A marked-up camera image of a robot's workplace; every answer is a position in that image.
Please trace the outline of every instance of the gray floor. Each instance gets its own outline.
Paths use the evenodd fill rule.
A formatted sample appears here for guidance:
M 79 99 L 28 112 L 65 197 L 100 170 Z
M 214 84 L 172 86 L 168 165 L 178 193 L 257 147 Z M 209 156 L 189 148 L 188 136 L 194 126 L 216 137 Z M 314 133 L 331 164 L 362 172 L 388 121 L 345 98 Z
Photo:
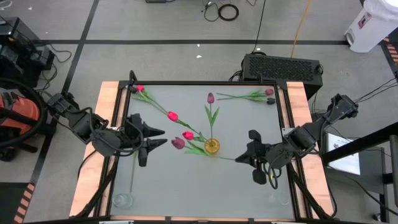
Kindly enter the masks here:
M 139 0 L 100 0 L 88 39 L 170 40 L 170 39 L 255 39 L 262 1 L 255 7 L 231 0 L 239 7 L 233 22 L 204 20 L 200 0 L 177 0 L 168 4 L 146 4 Z M 306 0 L 269 0 L 260 39 L 293 40 Z M 2 16 L 19 16 L 41 39 L 78 40 L 93 0 L 13 1 Z M 300 40 L 343 40 L 343 33 L 361 10 L 358 0 L 316 0 L 312 3 Z M 209 10 L 208 17 L 214 12 Z M 54 45 L 71 50 L 76 45 Z M 259 45 L 268 55 L 289 57 L 291 45 Z M 239 69 L 244 54 L 253 45 L 85 45 L 77 64 L 70 92 L 82 106 L 96 106 L 102 81 L 126 80 L 131 69 L 140 80 L 227 80 Z M 324 86 L 318 93 L 317 108 L 325 109 L 336 93 L 352 98 L 393 78 L 379 46 L 368 54 L 356 54 L 343 45 L 299 45 L 297 58 L 321 61 Z M 51 93 L 62 89 L 72 60 L 56 64 L 58 76 Z M 396 122 L 398 89 L 390 89 L 360 104 L 359 115 L 335 124 L 343 135 L 361 137 Z M 32 142 L 41 145 L 42 139 Z M 26 222 L 67 218 L 76 185 L 76 173 L 84 144 L 58 127 L 27 211 Z M 21 153 L 10 163 L 0 163 L 1 182 L 25 182 L 35 166 L 36 154 Z M 391 168 L 389 157 L 387 169 Z M 371 222 L 378 205 L 358 187 L 330 180 L 338 204 L 337 217 Z M 390 188 L 390 205 L 393 204 Z M 391 223 L 398 219 L 391 216 Z

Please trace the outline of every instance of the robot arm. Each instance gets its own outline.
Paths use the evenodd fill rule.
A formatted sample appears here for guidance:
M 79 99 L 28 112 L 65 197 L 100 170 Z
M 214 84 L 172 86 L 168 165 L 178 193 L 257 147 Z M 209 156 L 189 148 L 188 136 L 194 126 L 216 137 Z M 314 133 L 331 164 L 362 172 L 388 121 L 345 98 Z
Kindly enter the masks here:
M 263 144 L 261 135 L 256 130 L 250 130 L 249 138 L 252 141 L 247 144 L 247 151 L 235 159 L 236 162 L 249 164 L 255 168 L 252 173 L 253 181 L 258 184 L 266 184 L 268 176 L 271 186 L 275 189 L 277 188 L 278 176 L 275 175 L 274 169 L 280 170 L 283 166 L 287 166 L 290 173 L 293 174 L 294 182 L 314 211 L 320 218 L 326 219 L 331 218 L 331 216 L 326 214 L 312 197 L 290 163 L 294 156 L 301 158 L 311 153 L 315 149 L 316 142 L 322 138 L 322 131 L 325 128 L 339 119 L 354 118 L 358 113 L 358 105 L 346 95 L 337 94 L 331 99 L 331 102 L 332 104 L 329 105 L 327 112 L 320 119 L 314 123 L 306 123 L 301 127 L 297 126 L 290 133 L 283 136 L 281 143 Z M 265 164 L 267 163 L 269 163 L 269 167 L 266 170 Z
M 125 126 L 117 130 L 107 128 L 108 120 L 94 114 L 91 108 L 80 110 L 70 93 L 52 96 L 47 108 L 51 115 L 66 118 L 74 135 L 85 144 L 91 141 L 95 150 L 104 156 L 128 156 L 138 151 L 141 167 L 146 166 L 149 152 L 167 142 L 166 139 L 144 140 L 165 132 L 142 122 L 139 114 L 130 115 L 125 120 Z

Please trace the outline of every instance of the purple tulip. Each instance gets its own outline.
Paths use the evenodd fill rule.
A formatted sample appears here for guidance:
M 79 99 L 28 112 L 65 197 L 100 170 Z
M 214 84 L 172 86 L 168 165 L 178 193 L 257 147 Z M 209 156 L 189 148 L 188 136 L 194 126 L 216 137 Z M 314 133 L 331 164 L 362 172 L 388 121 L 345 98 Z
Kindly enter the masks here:
M 271 89 L 266 90 L 266 95 L 267 96 L 272 95 L 272 94 L 274 94 L 273 90 L 271 90 Z
M 209 95 L 207 96 L 207 103 L 214 103 L 214 95 L 212 93 L 209 93 Z
M 172 140 L 172 144 L 174 147 L 177 149 L 182 149 L 185 146 L 185 141 L 183 139 L 180 139 L 178 137 L 175 137 L 175 140 Z

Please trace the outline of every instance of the red tulip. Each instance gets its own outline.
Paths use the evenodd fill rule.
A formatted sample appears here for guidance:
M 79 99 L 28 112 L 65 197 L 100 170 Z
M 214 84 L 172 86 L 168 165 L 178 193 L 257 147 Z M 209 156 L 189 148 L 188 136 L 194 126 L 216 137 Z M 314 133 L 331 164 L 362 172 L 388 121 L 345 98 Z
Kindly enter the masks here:
M 271 90 L 271 89 L 266 90 L 267 96 L 272 95 L 272 94 L 274 94 L 274 90 Z
M 138 91 L 144 91 L 144 86 L 142 86 L 142 85 L 137 85 L 137 90 L 138 90 Z
M 209 95 L 207 96 L 207 103 L 214 103 L 214 95 L 212 93 L 209 93 Z
M 174 113 L 174 112 L 169 112 L 167 117 L 169 117 L 170 120 L 172 121 L 178 121 L 178 114 Z
M 192 140 L 193 139 L 193 133 L 190 131 L 185 131 L 184 133 L 182 133 L 182 136 L 184 136 L 184 138 L 186 140 Z
M 175 137 L 175 140 L 172 140 L 172 144 L 174 147 L 177 149 L 182 149 L 185 146 L 185 141 L 183 139 L 180 139 L 178 137 Z

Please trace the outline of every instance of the orange and black striped tape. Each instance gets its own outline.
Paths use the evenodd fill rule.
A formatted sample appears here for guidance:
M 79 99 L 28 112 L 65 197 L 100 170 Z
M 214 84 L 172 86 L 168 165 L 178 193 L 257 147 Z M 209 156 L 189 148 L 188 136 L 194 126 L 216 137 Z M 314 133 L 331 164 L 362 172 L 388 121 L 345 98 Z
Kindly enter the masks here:
M 385 42 L 387 42 L 387 50 L 391 55 L 392 60 L 395 62 L 395 64 L 398 64 L 398 52 L 397 49 L 390 44 L 390 38 L 386 37 L 383 39 Z
M 17 209 L 17 213 L 14 217 L 14 223 L 22 223 L 24 221 L 27 208 L 30 204 L 30 200 L 32 199 L 33 191 L 35 190 L 34 184 L 28 184 L 25 192 L 21 198 L 21 202 Z

